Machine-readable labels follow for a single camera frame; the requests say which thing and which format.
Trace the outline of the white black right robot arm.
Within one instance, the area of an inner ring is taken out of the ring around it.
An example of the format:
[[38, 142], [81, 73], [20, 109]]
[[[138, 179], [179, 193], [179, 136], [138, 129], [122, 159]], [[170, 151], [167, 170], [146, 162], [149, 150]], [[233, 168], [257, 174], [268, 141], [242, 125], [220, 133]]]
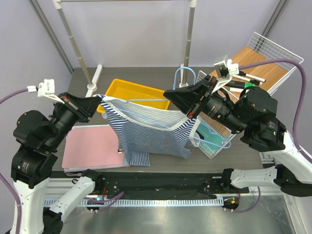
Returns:
[[233, 102], [217, 85], [217, 78], [206, 76], [194, 85], [167, 90], [164, 96], [188, 118], [204, 113], [276, 161], [258, 170], [224, 169], [221, 189], [230, 193], [245, 187], [273, 187], [296, 197], [311, 196], [312, 158], [296, 147], [294, 135], [276, 118], [277, 100], [260, 87], [250, 86]]

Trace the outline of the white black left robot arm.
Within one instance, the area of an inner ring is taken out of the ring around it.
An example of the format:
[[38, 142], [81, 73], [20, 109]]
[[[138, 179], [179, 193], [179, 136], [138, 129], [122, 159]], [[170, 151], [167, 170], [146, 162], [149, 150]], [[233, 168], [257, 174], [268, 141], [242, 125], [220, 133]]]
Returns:
[[73, 209], [87, 195], [100, 194], [104, 188], [102, 174], [88, 169], [61, 199], [44, 206], [58, 146], [76, 123], [90, 121], [101, 101], [67, 92], [56, 99], [50, 118], [37, 110], [25, 112], [13, 132], [20, 147], [11, 164], [14, 184], [9, 190], [16, 202], [12, 234], [59, 234]]

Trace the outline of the blue white striped tank top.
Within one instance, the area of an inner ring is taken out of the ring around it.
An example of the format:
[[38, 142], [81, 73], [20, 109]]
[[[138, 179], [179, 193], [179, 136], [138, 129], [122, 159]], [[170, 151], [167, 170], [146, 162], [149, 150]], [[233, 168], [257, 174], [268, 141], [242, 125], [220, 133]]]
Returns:
[[188, 159], [190, 146], [199, 146], [200, 125], [180, 111], [161, 110], [119, 98], [99, 95], [103, 118], [116, 133], [126, 162], [131, 166], [150, 166], [150, 154]]

